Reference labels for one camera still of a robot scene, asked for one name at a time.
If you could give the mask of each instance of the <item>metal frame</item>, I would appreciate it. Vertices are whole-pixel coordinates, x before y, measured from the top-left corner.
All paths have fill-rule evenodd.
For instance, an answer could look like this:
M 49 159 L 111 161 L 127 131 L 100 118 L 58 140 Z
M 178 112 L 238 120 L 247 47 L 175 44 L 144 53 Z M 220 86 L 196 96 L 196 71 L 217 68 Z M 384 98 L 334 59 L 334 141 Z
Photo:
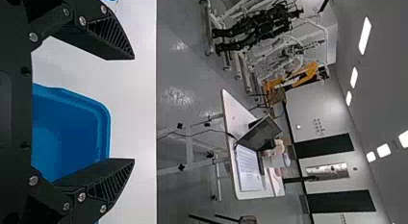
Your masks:
M 227 12 L 216 15 L 212 12 L 211 1 L 210 0 L 200 0 L 200 5 L 204 8 L 205 11 L 205 22 L 206 22 L 206 37 L 207 37 L 207 48 L 205 50 L 206 56 L 210 56 L 215 52 L 214 39 L 212 36 L 212 28 L 223 29 L 225 28 L 224 20 L 227 17 L 237 19 L 239 16 L 247 14 L 248 12 L 256 11 L 262 7 L 265 7 L 268 4 L 272 4 L 276 0 L 241 0 L 239 3 L 234 5 Z M 250 71 L 248 71 L 248 66 L 240 60 L 240 52 L 221 52 L 221 58 L 223 62 L 223 69 L 226 71 L 231 71 L 232 67 L 230 64 L 230 57 L 233 57 L 233 61 L 236 68 L 236 80 L 243 80 L 245 91 L 250 93 L 253 91 L 250 82 Z
M 0 0 L 0 12 L 0 222 L 94 223 L 115 205 L 134 160 L 104 160 L 53 184 L 31 166 L 31 52 L 53 36 L 105 60 L 132 60 L 131 44 L 99 0 Z
M 200 140 L 194 139 L 189 136 L 191 136 L 192 127 L 205 125 L 206 123 L 210 123 L 213 120 L 221 119 L 223 117 L 224 117 L 223 113 L 218 113 L 215 115 L 208 116 L 208 118 L 204 121 L 189 124 L 187 126 L 179 123 L 177 124 L 177 126 L 159 130 L 157 132 L 158 138 L 170 137 L 170 138 L 177 139 L 177 140 L 180 140 L 186 143 L 186 161 L 185 163 L 180 162 L 177 166 L 174 166 L 174 167 L 159 169 L 157 170 L 157 175 L 165 176 L 168 174 L 181 173 L 184 171 L 195 170 L 197 168 L 213 165 L 215 167 L 215 183 L 216 183 L 216 191 L 213 193 L 213 200 L 222 201 L 221 180 L 228 179 L 229 177 L 220 176 L 220 164 L 230 162 L 228 157 L 221 157 L 221 155 L 224 155 L 227 153 L 227 150 L 225 148 L 214 146 L 212 144 L 202 142 Z M 183 136 L 181 137 L 181 136 L 174 135 L 175 132 L 177 132 L 177 134 L 180 134 L 180 132 L 184 132 L 184 133 L 183 133 Z M 200 161 L 200 162 L 195 162 L 194 152 L 193 152 L 194 146 L 201 147 L 201 148 L 208 150 L 209 151 L 208 159 L 204 161 Z
M 237 19 L 240 16 L 246 15 L 249 12 L 254 12 L 260 8 L 263 7 L 269 7 L 271 4 L 273 4 L 276 0 L 241 0 L 239 3 L 237 3 L 236 5 L 234 5 L 232 8 L 230 8 L 227 12 L 221 14 L 221 15 L 216 15 L 214 12 L 212 12 L 212 8 L 211 8 L 211 2 L 210 0 L 200 0 L 200 5 L 204 7 L 205 9 L 205 14 L 206 14 L 206 18 L 205 18 L 205 22 L 207 24 L 206 26 L 206 36 L 207 36 L 207 41 L 208 41 L 208 47 L 205 51 L 206 55 L 209 56 L 211 54 L 213 54 L 215 52 L 215 43 L 214 43 L 214 39 L 212 37 L 212 28 L 225 28 L 225 22 L 224 20 L 227 17 L 231 17 L 233 19 Z M 328 32 L 327 29 L 324 28 L 323 26 L 319 25 L 318 23 L 315 23 L 314 21 L 311 20 L 311 18 L 314 17 L 320 17 L 321 13 L 318 13 L 317 15 L 313 15 L 313 16 L 308 16 L 308 17 L 304 17 L 304 18 L 299 18 L 298 20 L 303 21 L 301 24 L 297 25 L 294 29 L 303 26 L 305 24 L 311 24 L 315 27 L 317 27 L 318 29 L 322 30 L 324 33 L 324 39 L 326 40 L 326 44 L 325 44 L 325 60 L 322 63 L 326 69 L 328 69 L 327 67 L 327 41 L 328 41 Z M 228 70 L 230 71 L 231 65 L 230 65 L 230 60 L 229 57 L 233 57 L 233 64 L 236 70 L 236 74 L 235 74 L 235 79 L 236 80 L 243 80 L 244 83 L 244 87 L 245 87 L 245 91 L 247 93 L 251 93 L 253 91 L 252 85 L 251 85 L 251 75 L 255 73 L 255 69 L 254 66 L 255 64 L 261 62 L 262 60 L 265 60 L 269 55 L 273 54 L 276 50 L 284 48 L 287 45 L 291 45 L 293 44 L 293 42 L 295 43 L 299 43 L 301 44 L 302 40 L 305 40 L 307 38 L 311 37 L 311 35 L 307 35 L 304 37 L 300 37 L 300 38 L 295 38 L 289 35 L 283 35 L 280 38 L 288 38 L 290 41 L 289 42 L 284 42 L 283 44 L 279 45 L 278 47 L 271 47 L 265 51 L 263 51 L 261 54 L 259 54 L 259 56 L 256 57 L 256 60 L 249 60 L 246 52 L 247 50 L 242 50 L 239 52 L 233 51 L 230 53 L 225 53 L 222 52 L 220 55 L 222 57 L 223 60 L 223 69 L 224 70 Z M 303 65 L 304 61 L 303 61 L 303 57 L 300 58 L 301 61 L 301 65 L 300 67 Z M 285 62 L 283 64 L 281 64 L 276 71 L 282 69 L 284 66 L 286 66 L 287 64 L 289 64 L 290 62 Z

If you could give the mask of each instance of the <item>cable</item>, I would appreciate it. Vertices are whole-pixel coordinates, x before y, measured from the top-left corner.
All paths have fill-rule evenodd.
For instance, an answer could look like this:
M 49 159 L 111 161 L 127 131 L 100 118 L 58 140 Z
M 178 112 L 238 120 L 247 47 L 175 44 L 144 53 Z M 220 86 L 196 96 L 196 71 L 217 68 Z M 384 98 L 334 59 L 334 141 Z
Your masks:
M 218 130 L 205 130 L 205 131 L 198 132 L 198 133 L 193 134 L 193 135 L 190 135 L 190 136 L 182 135 L 182 134 L 179 134 L 179 133 L 176 133 L 176 132 L 170 132 L 170 133 L 166 134 L 165 136 L 158 138 L 157 140 L 161 140 L 161 139 L 163 139 L 163 138 L 165 138 L 165 137 L 168 137 L 169 135 L 176 135 L 176 136 L 180 136 L 180 137 L 195 137 L 195 136 L 199 136 L 199 135 L 202 135 L 202 134 L 204 134 L 204 133 L 207 133 L 207 132 L 223 133 L 223 134 L 226 134 L 227 136 L 229 136 L 229 137 L 231 137 L 231 138 L 237 140 L 237 139 L 236 139 L 233 135 L 231 135 L 230 133 L 225 132 L 225 131 L 218 131 Z

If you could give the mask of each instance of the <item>metal pole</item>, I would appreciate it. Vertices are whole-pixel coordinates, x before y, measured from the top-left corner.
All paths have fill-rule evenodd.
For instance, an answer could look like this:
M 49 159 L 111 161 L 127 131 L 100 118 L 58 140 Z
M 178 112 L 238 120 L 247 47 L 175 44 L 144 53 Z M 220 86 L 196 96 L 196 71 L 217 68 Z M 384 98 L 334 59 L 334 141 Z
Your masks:
M 218 159 L 218 154 L 214 154 L 215 159 Z M 221 179 L 219 174 L 219 163 L 216 163 L 216 184 L 218 202 L 222 201 Z
M 178 166 L 174 166 L 171 168 L 157 170 L 157 176 L 180 173 L 180 172 L 189 171 L 189 170 L 193 170 L 193 169 L 201 168 L 201 167 L 206 167 L 206 166 L 221 163 L 221 162 L 229 162 L 229 158 L 226 157 L 226 158 L 221 158 L 221 159 L 207 159 L 201 162 L 193 162 L 190 164 L 179 164 Z
M 194 152 L 192 150 L 192 137 L 191 136 L 191 126 L 190 124 L 186 127 L 186 156 L 187 156 L 187 164 L 191 164 L 194 162 Z
M 210 219 L 207 219 L 207 218 L 204 218 L 204 217 L 200 217 L 200 216 L 196 216 L 196 215 L 193 215 L 193 214 L 189 214 L 189 218 L 200 221 L 200 222 L 209 223 L 209 224 L 222 224 L 222 223 L 215 222 L 213 220 L 210 220 Z
M 232 218 L 232 217 L 227 217 L 227 216 L 220 215 L 220 214 L 216 214 L 215 217 L 222 218 L 222 219 L 232 221 L 232 222 L 240 222 L 239 219 L 235 219 L 235 218 Z

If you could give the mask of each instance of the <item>white table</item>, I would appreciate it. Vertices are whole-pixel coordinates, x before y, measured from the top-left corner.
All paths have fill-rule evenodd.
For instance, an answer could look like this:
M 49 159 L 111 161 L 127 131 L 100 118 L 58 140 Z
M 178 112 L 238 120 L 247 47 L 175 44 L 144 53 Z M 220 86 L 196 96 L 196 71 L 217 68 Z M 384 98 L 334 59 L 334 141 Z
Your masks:
M 236 138 L 240 138 L 248 131 L 248 124 L 255 121 L 256 117 L 252 115 L 244 106 L 242 106 L 234 97 L 232 97 L 225 89 L 221 91 L 222 110 L 224 114 L 225 131 Z M 232 168 L 232 180 L 235 194 L 239 200 L 266 198 L 275 196 L 284 196 L 285 190 L 278 190 L 275 194 L 270 183 L 268 169 L 265 168 L 265 176 L 263 176 L 264 189 L 260 191 L 241 191 L 240 178 L 237 169 L 236 155 L 234 150 L 235 140 L 227 136 L 228 155 Z M 281 177 L 276 177 L 278 184 L 283 188 Z
M 64 87 L 111 113 L 111 157 L 136 159 L 130 181 L 101 224 L 157 222 L 156 0 L 119 0 L 116 16 L 134 61 L 106 62 L 54 38 L 33 53 L 34 81 Z

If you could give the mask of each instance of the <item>light fixture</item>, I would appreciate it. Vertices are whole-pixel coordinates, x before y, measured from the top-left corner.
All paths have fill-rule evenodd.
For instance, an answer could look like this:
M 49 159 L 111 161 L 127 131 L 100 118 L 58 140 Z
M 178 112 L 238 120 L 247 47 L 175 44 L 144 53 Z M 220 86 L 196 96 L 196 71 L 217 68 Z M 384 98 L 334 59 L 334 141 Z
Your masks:
M 388 146 L 388 144 L 381 145 L 380 147 L 377 148 L 377 153 L 380 158 L 384 158 L 386 156 L 391 155 L 390 146 Z
M 377 158 L 375 157 L 374 152 L 371 151 L 367 153 L 367 161 L 374 162 L 375 160 L 377 160 Z
M 361 32 L 360 43 L 358 48 L 360 49 L 361 55 L 364 55 L 366 52 L 367 42 L 369 42 L 371 32 L 371 23 L 369 19 L 366 17 L 364 20 L 363 31 Z
M 404 133 L 400 134 L 398 136 L 399 142 L 401 142 L 402 147 L 407 148 L 408 147 L 408 131 L 405 131 Z
M 351 80 L 350 80 L 351 86 L 352 86 L 353 88 L 356 87 L 357 78 L 358 78 L 357 68 L 356 68 L 356 67 L 353 67 L 353 72 L 351 73 Z
M 352 98 L 353 98 L 353 96 L 351 95 L 351 92 L 348 91 L 347 96 L 345 97 L 345 102 L 347 103 L 348 106 L 350 106 Z

